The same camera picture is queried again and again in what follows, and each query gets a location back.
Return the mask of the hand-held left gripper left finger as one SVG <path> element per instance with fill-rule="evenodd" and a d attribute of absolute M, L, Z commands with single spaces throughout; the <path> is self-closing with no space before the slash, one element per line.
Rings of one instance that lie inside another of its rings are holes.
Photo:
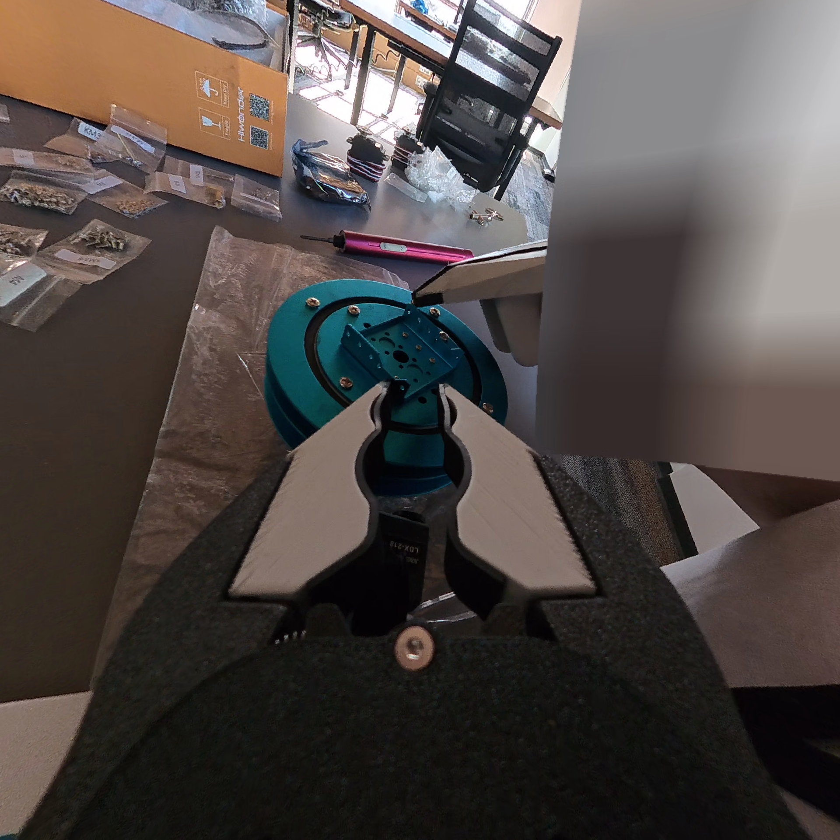
<path fill-rule="evenodd" d="M 382 432 L 376 384 L 291 453 L 228 589 L 234 599 L 305 602 L 308 590 L 372 543 L 374 500 L 362 458 Z"/>

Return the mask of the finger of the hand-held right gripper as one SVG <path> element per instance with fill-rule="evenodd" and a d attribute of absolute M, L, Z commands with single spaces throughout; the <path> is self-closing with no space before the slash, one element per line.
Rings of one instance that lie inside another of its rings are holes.
<path fill-rule="evenodd" d="M 465 259 L 442 268 L 413 292 L 416 307 L 541 293 L 545 253 Z"/>
<path fill-rule="evenodd" d="M 509 248 L 501 248 L 484 255 L 476 255 L 467 259 L 461 259 L 451 265 L 465 265 L 467 263 L 479 263 L 482 261 L 493 261 L 505 259 L 507 257 L 527 256 L 532 253 L 543 252 L 548 246 L 548 239 L 529 241 L 528 243 L 511 246 Z"/>

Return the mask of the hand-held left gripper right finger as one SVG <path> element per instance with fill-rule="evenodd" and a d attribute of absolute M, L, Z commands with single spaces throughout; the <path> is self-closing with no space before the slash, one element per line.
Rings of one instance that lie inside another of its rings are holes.
<path fill-rule="evenodd" d="M 536 453 L 450 385 L 438 388 L 438 420 L 456 489 L 444 566 L 457 596 L 596 595 Z"/>

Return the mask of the red screwdriver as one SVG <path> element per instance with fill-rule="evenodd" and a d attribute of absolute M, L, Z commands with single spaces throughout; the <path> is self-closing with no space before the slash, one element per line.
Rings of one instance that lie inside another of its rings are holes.
<path fill-rule="evenodd" d="M 443 266 L 473 259 L 475 256 L 467 248 L 436 245 L 349 230 L 341 230 L 329 237 L 302 234 L 300 238 L 330 244 L 345 255 L 413 260 Z"/>

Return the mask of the black servo with round horn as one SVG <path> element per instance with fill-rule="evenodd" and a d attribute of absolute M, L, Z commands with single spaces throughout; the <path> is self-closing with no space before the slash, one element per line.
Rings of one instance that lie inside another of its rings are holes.
<path fill-rule="evenodd" d="M 381 636 L 405 622 L 422 601 L 429 527 L 409 510 L 381 512 L 374 543 L 360 562 L 352 632 Z"/>

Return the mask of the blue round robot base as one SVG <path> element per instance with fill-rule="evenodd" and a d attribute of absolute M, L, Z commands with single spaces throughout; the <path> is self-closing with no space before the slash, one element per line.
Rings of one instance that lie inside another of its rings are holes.
<path fill-rule="evenodd" d="M 399 382 L 385 425 L 375 492 L 412 497 L 449 484 L 436 390 L 452 385 L 503 424 L 508 391 L 487 346 L 450 311 L 413 305 L 383 282 L 319 282 L 289 297 L 270 322 L 266 404 L 295 448 L 380 382 Z"/>

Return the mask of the dark grey desk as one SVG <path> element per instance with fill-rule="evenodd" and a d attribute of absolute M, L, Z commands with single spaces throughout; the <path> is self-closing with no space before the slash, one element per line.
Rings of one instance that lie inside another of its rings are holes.
<path fill-rule="evenodd" d="M 81 288 L 36 332 L 2 324 L 2 702 L 88 689 L 215 226 L 333 256 L 301 235 L 370 229 L 480 254 L 544 232 L 528 208 L 485 227 L 387 184 L 372 210 L 300 194 L 286 173 L 278 223 L 173 198 L 139 219 L 84 202 L 71 217 L 2 203 L 2 221 L 52 244 L 98 217 L 150 239 L 127 266 Z"/>

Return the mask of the background wooden desk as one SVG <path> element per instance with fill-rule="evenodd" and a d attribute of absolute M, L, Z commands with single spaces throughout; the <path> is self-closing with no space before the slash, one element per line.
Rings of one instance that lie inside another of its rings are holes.
<path fill-rule="evenodd" d="M 451 46 L 433 37 L 418 25 L 410 23 L 383 3 L 341 1 L 340 5 L 342 10 L 352 14 L 356 21 L 368 30 L 364 38 L 359 76 L 354 93 L 351 119 L 353 125 L 357 124 L 364 105 L 364 94 L 377 34 L 386 39 L 391 49 L 395 50 L 402 59 L 412 60 L 437 76 L 445 69 L 452 50 Z"/>

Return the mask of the crumpled clear plastic wrap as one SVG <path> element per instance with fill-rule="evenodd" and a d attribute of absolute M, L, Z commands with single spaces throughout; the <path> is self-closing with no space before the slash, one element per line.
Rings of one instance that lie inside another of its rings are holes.
<path fill-rule="evenodd" d="M 404 170 L 390 171 L 385 184 L 419 203 L 447 203 L 454 208 L 467 208 L 478 194 L 440 149 L 410 154 Z"/>

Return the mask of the large clear plastic bag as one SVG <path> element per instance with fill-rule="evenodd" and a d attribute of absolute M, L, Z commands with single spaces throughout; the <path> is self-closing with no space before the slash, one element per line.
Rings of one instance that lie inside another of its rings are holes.
<path fill-rule="evenodd" d="M 408 289 L 404 269 L 395 274 L 214 228 L 93 682 L 163 572 L 270 461 L 285 453 L 264 398 L 270 320 L 293 293 L 344 278 Z"/>

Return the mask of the black office chair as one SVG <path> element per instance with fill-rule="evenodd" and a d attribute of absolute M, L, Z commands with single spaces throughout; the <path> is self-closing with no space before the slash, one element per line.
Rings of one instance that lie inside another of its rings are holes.
<path fill-rule="evenodd" d="M 426 85 L 416 136 L 482 193 L 501 199 L 536 126 L 523 126 L 560 50 L 499 3 L 468 1 L 437 85 Z"/>

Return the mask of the dark foil bag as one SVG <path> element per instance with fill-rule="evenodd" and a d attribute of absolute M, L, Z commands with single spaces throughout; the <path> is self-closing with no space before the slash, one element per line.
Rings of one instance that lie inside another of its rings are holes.
<path fill-rule="evenodd" d="M 298 139 L 290 148 L 294 175 L 301 189 L 310 197 L 325 203 L 353 205 L 371 210 L 368 193 L 346 161 L 320 152 L 326 140 Z"/>

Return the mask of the group of small screw bags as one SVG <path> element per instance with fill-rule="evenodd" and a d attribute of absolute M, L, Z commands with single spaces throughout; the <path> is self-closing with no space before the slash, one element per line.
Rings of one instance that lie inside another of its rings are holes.
<path fill-rule="evenodd" d="M 164 206 L 163 195 L 281 220 L 279 191 L 165 155 L 166 129 L 116 104 L 105 129 L 73 119 L 47 152 L 2 148 L 2 202 L 73 215 L 91 201 L 127 219 Z M 44 247 L 42 228 L 2 224 L 2 323 L 36 331 L 82 286 L 137 259 L 151 241 L 100 219 Z"/>

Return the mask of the printed instruction manual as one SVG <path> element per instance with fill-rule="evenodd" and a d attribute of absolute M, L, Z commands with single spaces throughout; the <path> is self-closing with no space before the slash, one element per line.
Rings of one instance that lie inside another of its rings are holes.
<path fill-rule="evenodd" d="M 87 710 L 89 691 L 1 705 L 1 835 L 15 835 L 48 790 Z"/>

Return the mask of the orange cardboard box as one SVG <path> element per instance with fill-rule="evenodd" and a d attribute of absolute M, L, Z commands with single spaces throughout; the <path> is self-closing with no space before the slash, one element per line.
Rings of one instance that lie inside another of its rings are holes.
<path fill-rule="evenodd" d="M 282 175 L 281 71 L 107 2 L 2 2 L 1 36 L 3 95 L 97 123 L 115 104 L 175 147 Z"/>

